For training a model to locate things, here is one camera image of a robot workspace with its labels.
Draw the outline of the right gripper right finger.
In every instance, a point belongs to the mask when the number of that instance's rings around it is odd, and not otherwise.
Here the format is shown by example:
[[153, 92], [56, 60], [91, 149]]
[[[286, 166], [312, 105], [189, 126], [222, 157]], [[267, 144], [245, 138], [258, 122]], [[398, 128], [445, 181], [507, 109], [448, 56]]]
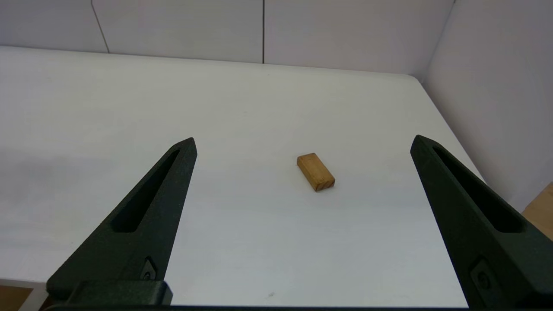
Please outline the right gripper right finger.
[[468, 307], [551, 310], [553, 243], [445, 147], [410, 154]]

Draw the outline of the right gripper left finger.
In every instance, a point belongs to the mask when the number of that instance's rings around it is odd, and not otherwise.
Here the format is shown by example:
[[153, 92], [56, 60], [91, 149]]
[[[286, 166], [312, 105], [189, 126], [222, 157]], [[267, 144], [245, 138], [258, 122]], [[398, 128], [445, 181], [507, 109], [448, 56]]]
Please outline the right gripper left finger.
[[47, 281], [54, 299], [79, 285], [163, 281], [192, 172], [196, 143], [174, 144]]

